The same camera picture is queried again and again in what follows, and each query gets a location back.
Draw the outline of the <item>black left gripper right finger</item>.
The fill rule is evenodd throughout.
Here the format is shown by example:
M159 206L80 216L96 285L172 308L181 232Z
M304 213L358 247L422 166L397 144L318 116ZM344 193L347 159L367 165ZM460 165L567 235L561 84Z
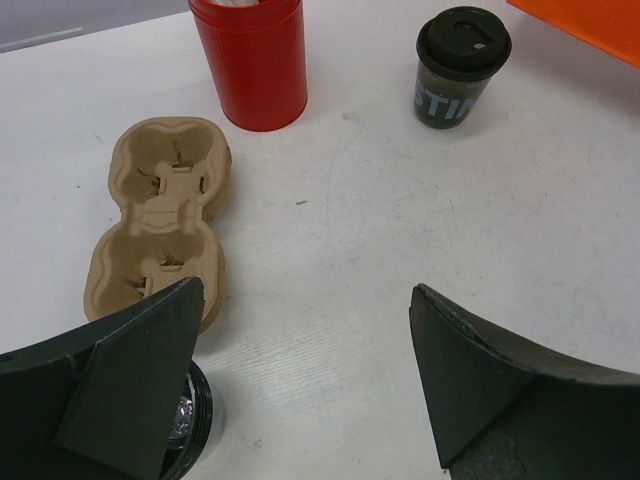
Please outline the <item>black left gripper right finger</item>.
M534 343L424 284L409 317L451 478L638 478L638 375Z

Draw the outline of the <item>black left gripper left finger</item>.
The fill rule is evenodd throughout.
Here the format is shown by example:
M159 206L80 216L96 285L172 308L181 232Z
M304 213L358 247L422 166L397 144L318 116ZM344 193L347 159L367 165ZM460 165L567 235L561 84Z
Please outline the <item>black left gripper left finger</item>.
M186 278L1 357L5 479L159 479L199 334Z

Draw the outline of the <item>black cup lid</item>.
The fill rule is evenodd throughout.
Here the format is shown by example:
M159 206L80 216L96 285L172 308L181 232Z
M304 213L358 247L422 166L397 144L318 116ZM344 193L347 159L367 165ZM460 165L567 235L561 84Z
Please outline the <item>black cup lid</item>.
M432 73L458 82L495 75L512 50L511 36L493 13L479 7L447 9L420 30L416 50Z

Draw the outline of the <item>orange paper bag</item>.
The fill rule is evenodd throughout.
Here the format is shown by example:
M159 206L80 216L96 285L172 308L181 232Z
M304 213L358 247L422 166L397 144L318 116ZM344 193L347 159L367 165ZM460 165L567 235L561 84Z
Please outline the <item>orange paper bag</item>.
M639 0L510 0L509 4L639 67Z

